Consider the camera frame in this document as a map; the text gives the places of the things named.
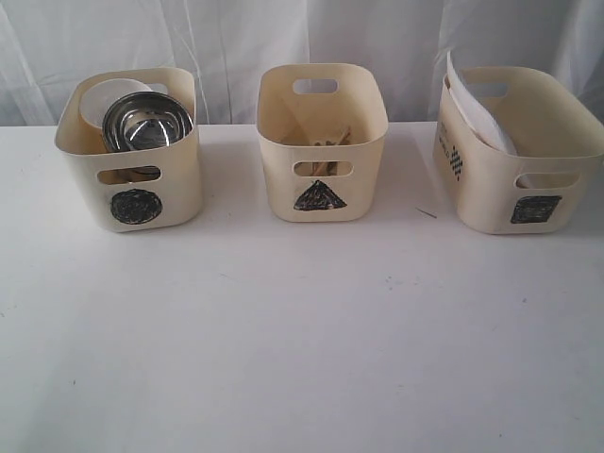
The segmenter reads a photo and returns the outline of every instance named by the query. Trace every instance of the storage bin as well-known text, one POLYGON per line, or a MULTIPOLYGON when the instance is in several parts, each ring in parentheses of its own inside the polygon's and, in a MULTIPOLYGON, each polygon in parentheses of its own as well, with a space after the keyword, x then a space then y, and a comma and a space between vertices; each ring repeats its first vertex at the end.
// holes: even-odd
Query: storage bin
POLYGON ((563 227, 604 160, 604 126, 551 75, 527 68, 463 71, 466 82, 504 84, 481 98, 518 156, 483 143, 462 119, 445 77, 433 157, 461 220, 492 234, 563 227))
POLYGON ((112 231, 167 227, 186 222, 200 211, 202 188, 194 118, 193 76, 182 69, 107 73, 88 78, 77 86, 59 121, 55 144, 67 159, 75 182, 101 227, 112 231), (111 78, 134 78, 146 84, 164 85, 193 118, 193 131, 170 146, 108 152, 101 131, 80 116, 79 100, 91 86, 111 78), (138 182, 120 178, 125 169, 144 166, 158 167, 159 178, 138 182))
POLYGON ((276 67, 262 77, 258 132, 271 209, 290 222, 346 221, 371 207, 388 129, 373 75, 351 64, 276 67), (337 82, 334 92, 294 91, 297 80, 337 82), (335 143, 349 127, 349 144, 335 143), (318 162, 338 162, 313 176, 318 162))

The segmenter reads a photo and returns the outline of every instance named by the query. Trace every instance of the wooden stick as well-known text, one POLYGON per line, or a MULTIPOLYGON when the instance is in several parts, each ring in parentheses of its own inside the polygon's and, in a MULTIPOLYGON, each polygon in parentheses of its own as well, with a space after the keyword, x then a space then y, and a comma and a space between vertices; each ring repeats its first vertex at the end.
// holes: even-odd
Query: wooden stick
MULTIPOLYGON (((342 135, 340 136, 340 138, 338 139, 338 141, 336 142, 336 144, 334 146, 340 146, 344 140, 346 140, 348 138, 348 136, 350 135, 350 126, 346 126, 344 128, 344 132, 342 132, 342 135)), ((327 169, 327 166, 329 165, 329 162, 321 162, 319 164, 319 166, 312 172, 311 176, 322 176, 321 174, 327 169)))

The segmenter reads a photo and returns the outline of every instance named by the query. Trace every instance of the white backdrop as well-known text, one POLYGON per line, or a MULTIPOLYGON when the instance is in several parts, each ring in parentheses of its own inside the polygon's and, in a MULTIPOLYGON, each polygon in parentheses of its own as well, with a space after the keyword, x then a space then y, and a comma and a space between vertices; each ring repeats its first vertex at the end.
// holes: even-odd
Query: white backdrop
POLYGON ((77 82, 178 66, 200 123, 253 123, 260 76, 357 63, 392 121, 434 118, 445 55, 550 72, 604 119, 604 0, 0 0, 0 126, 52 125, 77 82))

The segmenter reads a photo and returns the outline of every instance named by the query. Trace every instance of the black triangle label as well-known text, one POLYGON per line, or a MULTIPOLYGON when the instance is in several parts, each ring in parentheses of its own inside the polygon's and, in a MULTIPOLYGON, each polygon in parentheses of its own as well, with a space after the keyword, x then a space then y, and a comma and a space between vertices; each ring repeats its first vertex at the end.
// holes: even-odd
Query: black triangle label
POLYGON ((295 201, 295 210, 338 210, 345 208, 346 203, 332 191, 329 186, 316 180, 295 201))

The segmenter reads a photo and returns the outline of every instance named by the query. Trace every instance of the black circle label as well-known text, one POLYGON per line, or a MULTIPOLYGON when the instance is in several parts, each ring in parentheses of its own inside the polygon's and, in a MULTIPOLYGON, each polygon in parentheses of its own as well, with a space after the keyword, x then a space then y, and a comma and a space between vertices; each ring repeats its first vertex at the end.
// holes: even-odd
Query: black circle label
POLYGON ((160 214, 161 200, 153 192, 132 189, 111 198, 111 215, 123 224, 145 224, 160 214))

